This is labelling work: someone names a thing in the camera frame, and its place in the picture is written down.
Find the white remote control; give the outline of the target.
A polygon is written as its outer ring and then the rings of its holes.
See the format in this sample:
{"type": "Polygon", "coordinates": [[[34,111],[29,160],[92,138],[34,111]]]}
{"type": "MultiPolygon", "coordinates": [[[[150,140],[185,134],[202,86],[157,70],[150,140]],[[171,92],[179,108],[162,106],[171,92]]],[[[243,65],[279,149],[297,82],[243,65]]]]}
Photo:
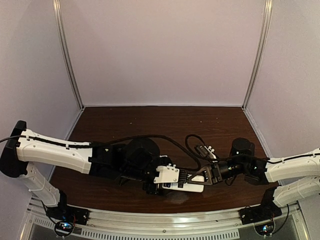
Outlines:
{"type": "Polygon", "coordinates": [[[193,192],[193,193],[202,193],[204,191],[204,185],[198,185],[198,184],[190,184],[190,183],[170,183],[171,188],[163,188],[165,190],[171,190],[171,191],[181,191],[181,192],[193,192]]]}

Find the purple battery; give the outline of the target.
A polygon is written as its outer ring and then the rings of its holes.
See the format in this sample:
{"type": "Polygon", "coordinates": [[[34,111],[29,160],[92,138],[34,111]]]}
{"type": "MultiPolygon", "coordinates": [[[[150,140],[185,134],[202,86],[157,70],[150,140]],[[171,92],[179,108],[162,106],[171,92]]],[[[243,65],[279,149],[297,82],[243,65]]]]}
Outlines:
{"type": "Polygon", "coordinates": [[[172,187],[172,185],[170,183],[164,183],[162,185],[162,187],[165,188],[165,189],[170,189],[172,187]]]}

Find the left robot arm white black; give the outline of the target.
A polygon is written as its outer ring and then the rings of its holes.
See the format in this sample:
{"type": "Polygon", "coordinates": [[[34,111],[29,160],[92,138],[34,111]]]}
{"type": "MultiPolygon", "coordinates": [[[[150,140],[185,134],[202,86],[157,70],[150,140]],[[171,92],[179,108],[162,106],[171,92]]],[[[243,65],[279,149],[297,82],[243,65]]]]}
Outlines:
{"type": "Polygon", "coordinates": [[[4,142],[1,172],[20,179],[41,199],[47,216],[57,220],[84,219],[88,212],[69,206],[66,194],[46,180],[36,163],[110,180],[141,181],[152,191],[160,184],[179,180],[180,170],[167,156],[160,155],[152,137],[132,137],[110,144],[71,142],[37,134],[20,120],[4,142]]]}

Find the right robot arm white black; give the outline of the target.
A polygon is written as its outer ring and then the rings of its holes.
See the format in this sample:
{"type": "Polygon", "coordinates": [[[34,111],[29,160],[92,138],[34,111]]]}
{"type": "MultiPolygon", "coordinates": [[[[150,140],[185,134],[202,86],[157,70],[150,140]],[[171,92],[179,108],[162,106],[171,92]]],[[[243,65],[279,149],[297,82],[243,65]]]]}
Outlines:
{"type": "Polygon", "coordinates": [[[187,135],[184,144],[196,160],[206,160],[208,164],[199,167],[189,179],[195,183],[194,177],[204,176],[207,185],[224,182],[231,186],[237,176],[243,175],[244,180],[254,186],[268,185],[280,180],[297,178],[298,180],[276,187],[268,188],[258,206],[245,207],[240,210],[243,221],[255,218],[277,217],[282,208],[291,203],[317,195],[320,192],[320,150],[280,158],[259,158],[255,156],[255,144],[246,138],[238,137],[232,141],[228,157],[219,158],[214,150],[204,143],[191,148],[187,135]]]}

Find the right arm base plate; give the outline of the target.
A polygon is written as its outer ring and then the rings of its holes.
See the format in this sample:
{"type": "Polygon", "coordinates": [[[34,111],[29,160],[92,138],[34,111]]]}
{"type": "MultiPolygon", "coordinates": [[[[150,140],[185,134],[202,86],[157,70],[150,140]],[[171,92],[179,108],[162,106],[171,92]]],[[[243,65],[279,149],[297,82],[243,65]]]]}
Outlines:
{"type": "Polygon", "coordinates": [[[257,206],[247,206],[238,211],[243,225],[272,220],[274,217],[282,215],[282,210],[275,204],[260,204],[257,206]]]}

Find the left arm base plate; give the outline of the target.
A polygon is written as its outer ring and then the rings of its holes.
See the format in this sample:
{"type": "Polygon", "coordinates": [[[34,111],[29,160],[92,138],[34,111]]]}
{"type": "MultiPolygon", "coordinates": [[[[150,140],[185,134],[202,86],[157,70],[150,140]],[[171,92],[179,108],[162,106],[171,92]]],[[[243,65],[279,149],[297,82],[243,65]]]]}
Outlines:
{"type": "Polygon", "coordinates": [[[46,215],[52,219],[83,226],[87,224],[89,213],[88,209],[60,203],[55,207],[46,208],[46,215]]]}

